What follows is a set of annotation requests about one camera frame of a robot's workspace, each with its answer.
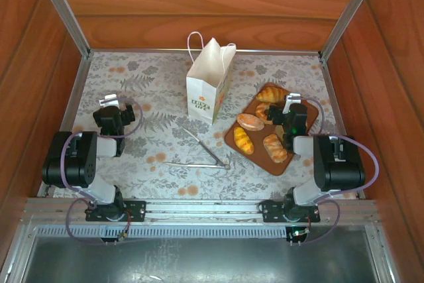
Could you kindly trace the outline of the fake tan striped loaf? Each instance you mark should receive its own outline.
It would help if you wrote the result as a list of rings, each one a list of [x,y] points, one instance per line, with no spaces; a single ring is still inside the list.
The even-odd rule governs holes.
[[[276,134],[271,134],[265,137],[263,145],[274,163],[282,163],[288,157],[287,150],[283,147]]]

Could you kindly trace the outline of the fake orange croissant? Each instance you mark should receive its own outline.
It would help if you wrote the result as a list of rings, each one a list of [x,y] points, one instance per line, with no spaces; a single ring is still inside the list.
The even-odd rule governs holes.
[[[266,103],[279,103],[285,99],[286,95],[286,90],[280,87],[267,86],[256,95],[256,100]]]

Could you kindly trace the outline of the fake brown twisted bread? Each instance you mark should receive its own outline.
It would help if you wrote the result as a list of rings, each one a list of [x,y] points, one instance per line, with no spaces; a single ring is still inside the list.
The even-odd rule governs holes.
[[[273,103],[269,102],[262,102],[258,104],[255,110],[255,115],[264,123],[264,124],[270,124],[272,121],[268,120],[268,111],[271,105],[274,105]]]

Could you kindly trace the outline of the fake round sugared bun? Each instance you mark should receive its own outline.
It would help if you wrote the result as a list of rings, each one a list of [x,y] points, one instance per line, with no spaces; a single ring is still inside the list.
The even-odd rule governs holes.
[[[239,114],[237,123],[248,131],[261,131],[264,128],[264,123],[261,119],[248,113]]]

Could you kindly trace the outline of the brown serving board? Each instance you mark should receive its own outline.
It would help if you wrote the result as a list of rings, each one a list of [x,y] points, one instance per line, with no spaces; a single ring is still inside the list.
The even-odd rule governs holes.
[[[272,82],[265,83],[260,88],[259,92],[261,92],[263,89],[267,87],[277,87],[282,89],[285,94],[290,93],[288,90]],[[256,95],[253,97],[251,102],[245,107],[242,113],[255,115],[256,107],[260,104],[260,102],[256,100]],[[308,133],[319,116],[319,110],[316,106],[310,104],[307,101],[302,101],[301,103],[307,108],[306,132]],[[271,175],[280,176],[285,172],[286,168],[288,167],[294,155],[288,154],[288,157],[282,163],[275,163],[271,159],[270,155],[268,154],[268,152],[266,151],[263,145],[263,140],[265,137],[274,133],[278,135],[282,132],[281,126],[265,124],[264,128],[260,131],[248,131],[244,129],[254,145],[254,152],[252,154],[245,154],[235,144],[235,141],[234,141],[235,127],[241,127],[237,122],[237,115],[236,115],[236,121],[233,123],[231,128],[229,128],[229,130],[224,135],[224,140],[229,147],[231,147],[233,150],[235,150],[236,152],[244,156],[246,159],[250,160],[252,163],[257,165],[258,167],[267,171]]]

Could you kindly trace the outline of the fake yellow red-striped bread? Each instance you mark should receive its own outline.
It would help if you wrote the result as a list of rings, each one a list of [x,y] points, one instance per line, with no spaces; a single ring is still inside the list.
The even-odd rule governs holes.
[[[242,127],[235,127],[233,139],[236,146],[247,155],[254,153],[254,145],[246,131]]]

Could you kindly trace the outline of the metal tongs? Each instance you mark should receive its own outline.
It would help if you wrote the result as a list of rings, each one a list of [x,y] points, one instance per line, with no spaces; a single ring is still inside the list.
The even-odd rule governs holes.
[[[203,143],[197,136],[192,132],[184,128],[184,131],[190,135],[196,142],[204,149],[204,151],[215,161],[215,164],[194,164],[194,163],[177,163],[177,162],[164,162],[168,166],[175,167],[186,167],[186,168],[210,168],[210,169],[225,169],[229,170],[230,165],[225,164],[221,159],[219,159],[206,145]]]

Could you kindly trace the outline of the white printed paper bag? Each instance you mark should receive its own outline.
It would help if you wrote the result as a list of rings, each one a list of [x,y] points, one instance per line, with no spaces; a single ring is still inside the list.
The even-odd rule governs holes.
[[[191,53],[190,39],[201,36],[198,31],[187,37],[187,50],[192,65],[186,76],[188,116],[212,125],[227,96],[230,86],[231,65],[237,46],[229,43],[221,46],[215,38],[205,44],[201,39],[201,52],[197,57]]]

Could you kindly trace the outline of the floral tablecloth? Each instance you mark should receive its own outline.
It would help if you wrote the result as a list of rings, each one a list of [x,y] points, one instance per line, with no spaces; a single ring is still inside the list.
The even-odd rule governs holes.
[[[281,176],[264,171],[229,148],[224,135],[236,115],[268,82],[313,97],[324,108],[313,132],[336,133],[337,126],[321,63],[316,56],[238,55],[231,84],[212,125],[187,115],[186,74],[189,54],[96,52],[85,81],[75,131],[94,131],[99,100],[114,93],[137,101],[134,113],[143,124],[131,135],[118,158],[101,158],[96,173],[139,199],[280,199],[313,173],[308,157],[295,156]],[[215,164],[184,128],[197,136],[229,170],[168,166],[164,162]]]

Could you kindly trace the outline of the aluminium side rail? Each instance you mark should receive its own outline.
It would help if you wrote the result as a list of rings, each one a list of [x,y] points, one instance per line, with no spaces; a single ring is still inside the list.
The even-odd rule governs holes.
[[[325,80],[325,85],[327,88],[327,92],[329,94],[329,101],[331,102],[331,107],[333,109],[333,114],[335,117],[335,122],[336,122],[336,126],[337,126],[337,130],[340,134],[342,135],[347,135],[346,133],[346,129],[345,129],[345,124],[343,121],[343,117],[342,117],[342,113],[341,113],[341,109],[339,107],[339,102],[337,99],[337,95],[335,92],[335,88],[331,79],[331,75],[327,66],[326,61],[324,61],[324,59],[320,58],[319,59],[321,66],[323,68],[323,78]]]
[[[92,53],[87,58],[81,58],[74,85],[72,87],[66,110],[60,125],[60,131],[72,131],[74,127],[74,122],[78,112],[83,89],[85,87],[85,81],[91,66],[92,58]]]

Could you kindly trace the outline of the long aluminium table rail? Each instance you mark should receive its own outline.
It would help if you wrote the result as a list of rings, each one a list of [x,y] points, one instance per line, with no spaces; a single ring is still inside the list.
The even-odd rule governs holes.
[[[92,48],[91,52],[137,52],[137,53],[170,53],[185,54],[186,48]],[[237,49],[236,53],[246,55],[278,55],[278,56],[319,56],[319,51],[310,50],[247,50]]]

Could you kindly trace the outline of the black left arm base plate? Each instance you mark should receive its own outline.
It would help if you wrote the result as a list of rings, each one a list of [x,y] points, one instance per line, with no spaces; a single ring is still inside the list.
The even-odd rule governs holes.
[[[143,222],[146,214],[146,202],[125,200],[122,205],[111,203],[98,205],[95,209],[85,210],[88,222]]]

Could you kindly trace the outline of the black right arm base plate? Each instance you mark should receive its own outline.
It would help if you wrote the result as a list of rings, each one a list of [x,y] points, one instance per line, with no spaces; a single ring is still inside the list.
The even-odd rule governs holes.
[[[318,223],[321,216],[317,206],[301,206],[282,201],[264,200],[258,204],[265,223]]]

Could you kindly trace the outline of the aluminium frame post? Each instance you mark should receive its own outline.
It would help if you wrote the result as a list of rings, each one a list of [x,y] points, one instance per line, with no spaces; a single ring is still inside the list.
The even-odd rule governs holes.
[[[88,58],[91,52],[90,45],[88,44],[88,41],[68,1],[67,0],[51,0],[51,2],[54,8],[56,9],[57,13],[59,14],[65,27],[67,28],[67,31],[72,37],[81,55],[83,57]]]
[[[361,6],[363,0],[350,0],[347,6],[344,8],[340,18],[335,24],[332,32],[329,35],[328,40],[326,41],[322,51],[321,51],[321,59],[326,62],[330,55],[332,54],[335,46],[341,39],[343,33],[345,32],[347,26],[355,16],[358,8]]]

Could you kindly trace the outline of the wide aluminium frame beam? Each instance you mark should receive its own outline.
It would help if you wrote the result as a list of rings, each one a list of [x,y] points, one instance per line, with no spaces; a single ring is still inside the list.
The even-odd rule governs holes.
[[[66,213],[74,198],[30,198],[27,200],[21,223],[64,225]],[[258,210],[259,200],[224,199],[142,199],[146,202],[143,222],[131,225],[287,225],[308,226],[309,223],[265,223]],[[311,225],[330,226],[337,216],[337,225],[379,225],[382,218],[376,204],[366,199],[341,199],[321,203],[318,206],[321,221]],[[90,224],[85,221],[84,203],[76,203],[72,208],[72,225]]]

